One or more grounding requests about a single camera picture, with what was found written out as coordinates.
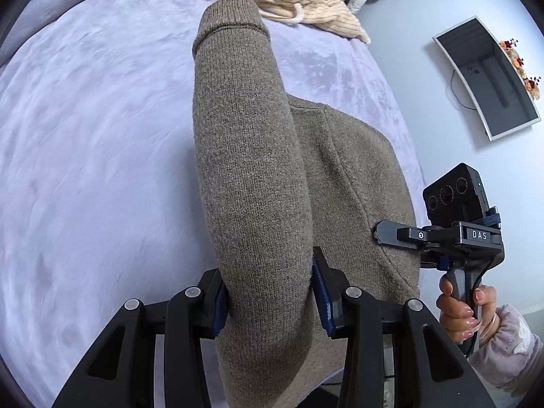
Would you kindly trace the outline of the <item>person's right forearm pink sleeve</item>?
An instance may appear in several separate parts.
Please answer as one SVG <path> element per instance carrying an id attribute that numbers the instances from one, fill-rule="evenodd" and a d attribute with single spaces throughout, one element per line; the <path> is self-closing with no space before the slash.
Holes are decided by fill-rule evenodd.
<path id="1" fill-rule="evenodd" d="M 543 372 L 543 341 L 513 306 L 503 305 L 496 314 L 499 329 L 469 363 L 496 389 L 513 397 L 525 395 Z"/>

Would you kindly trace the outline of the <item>person's right hand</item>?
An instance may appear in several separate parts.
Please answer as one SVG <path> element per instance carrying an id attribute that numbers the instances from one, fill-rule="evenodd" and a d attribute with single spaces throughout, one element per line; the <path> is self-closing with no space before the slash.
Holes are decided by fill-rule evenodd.
<path id="1" fill-rule="evenodd" d="M 478 334 L 479 344 L 484 346 L 497 333 L 501 318 L 496 313 L 497 293 L 493 286 L 482 285 L 474 292 L 475 305 L 481 309 L 476 317 L 474 311 L 463 301 L 453 297 L 453 286 L 444 275 L 440 280 L 442 294 L 437 298 L 440 309 L 440 325 L 456 343 L 462 343 Z"/>

